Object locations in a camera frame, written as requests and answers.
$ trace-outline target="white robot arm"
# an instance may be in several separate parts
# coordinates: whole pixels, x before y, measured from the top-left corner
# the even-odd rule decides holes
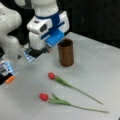
[[[27,60],[21,50],[18,39],[8,34],[18,28],[21,23],[22,19],[20,14],[5,7],[0,2],[0,45],[5,53],[4,59],[9,60],[13,66],[18,68]]]
[[[23,8],[33,8],[35,16],[28,23],[30,47],[47,51],[58,44],[69,29],[67,13],[59,13],[56,0],[15,0]]]

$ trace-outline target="green stem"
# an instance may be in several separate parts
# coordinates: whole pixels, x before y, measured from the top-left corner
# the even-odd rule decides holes
[[[71,105],[72,107],[82,109],[82,110],[88,110],[88,111],[94,111],[94,112],[102,112],[102,113],[109,113],[109,111],[103,111],[103,110],[95,110],[95,109],[90,109],[90,108],[83,108],[83,107],[78,107],[75,105]]]
[[[86,95],[87,97],[89,97],[89,98],[93,99],[94,101],[98,102],[99,104],[103,105],[103,103],[100,102],[99,100],[97,100],[96,98],[94,98],[94,97],[92,97],[91,95],[85,93],[84,91],[82,91],[82,90],[80,90],[80,89],[72,86],[71,84],[67,83],[66,81],[64,81],[62,78],[60,78],[60,77],[58,77],[58,76],[56,76],[56,82],[58,82],[58,83],[61,84],[61,85],[66,86],[66,87],[72,88],[72,89],[74,89],[74,90],[76,90],[76,91],[78,91],[78,92],[81,92],[82,94]]]
[[[97,100],[96,98],[94,98],[94,97],[90,96],[89,94],[85,93],[84,91],[82,91],[82,90],[80,90],[80,89],[78,89],[78,88],[75,88],[75,87],[72,87],[72,89],[74,89],[74,90],[76,90],[76,91],[81,92],[82,94],[84,94],[84,95],[88,96],[89,98],[91,98],[91,99],[95,100],[96,102],[100,103],[101,105],[103,105],[103,103],[102,103],[102,102],[100,102],[100,101],[99,101],[99,100]]]

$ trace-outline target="blue component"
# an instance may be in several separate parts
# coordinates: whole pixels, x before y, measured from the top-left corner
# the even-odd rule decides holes
[[[64,37],[64,33],[60,31],[58,28],[65,24],[65,22],[60,23],[60,17],[59,12],[52,16],[48,17],[41,17],[36,16],[38,19],[51,19],[52,20],[52,28],[49,29],[49,32],[41,36],[41,39],[44,39],[48,35],[50,35],[49,38],[46,39],[46,43],[49,44],[51,47],[58,44]]]
[[[46,43],[49,44],[51,47],[55,46],[59,43],[64,37],[64,33],[58,29],[51,31],[51,36],[46,40]]]
[[[38,19],[51,19],[52,23],[53,23],[53,27],[57,27],[57,25],[60,23],[60,17],[59,17],[59,12],[57,12],[56,14],[52,15],[52,16],[48,16],[48,17],[41,17],[41,16],[36,16]]]
[[[60,23],[60,24],[57,26],[57,28],[63,26],[64,24],[65,24],[65,22]],[[44,39],[45,37],[47,37],[48,35],[50,35],[50,31],[47,32],[46,34],[42,35],[42,36],[41,36],[41,40]]]

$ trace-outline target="tulip stem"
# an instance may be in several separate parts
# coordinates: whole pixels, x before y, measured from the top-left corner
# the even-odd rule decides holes
[[[78,107],[75,105],[71,105],[72,107],[82,109],[82,110],[88,110],[88,111],[94,111],[94,112],[102,112],[102,113],[109,113],[109,111],[103,111],[103,110],[95,110],[95,109],[90,109],[90,108],[83,108],[83,107]]]
[[[72,87],[72,89],[74,89],[74,90],[76,90],[76,91],[81,92],[82,94],[84,94],[84,95],[88,96],[89,98],[91,98],[91,99],[95,100],[96,102],[100,103],[101,105],[103,105],[103,103],[102,103],[102,102],[100,102],[100,101],[99,101],[99,100],[97,100],[96,98],[94,98],[94,97],[90,96],[89,94],[85,93],[84,91],[82,91],[82,90],[80,90],[80,89],[78,89],[78,88],[75,88],[75,87]]]

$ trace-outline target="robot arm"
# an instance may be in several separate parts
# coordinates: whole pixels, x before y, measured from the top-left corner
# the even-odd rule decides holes
[[[15,0],[26,8],[30,6],[35,16],[28,23],[30,47],[34,51],[47,50],[58,44],[69,29],[67,13],[59,13],[56,0]]]

